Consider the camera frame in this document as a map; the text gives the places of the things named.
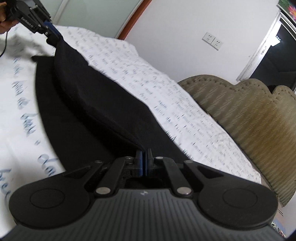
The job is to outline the person's left hand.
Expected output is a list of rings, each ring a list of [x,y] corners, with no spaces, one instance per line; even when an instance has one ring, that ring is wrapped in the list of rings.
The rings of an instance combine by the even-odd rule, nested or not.
[[[6,19],[6,13],[5,13],[5,7],[7,3],[2,2],[0,6],[0,34],[4,34],[8,32],[12,27],[16,26],[19,22],[17,20],[7,20]]]

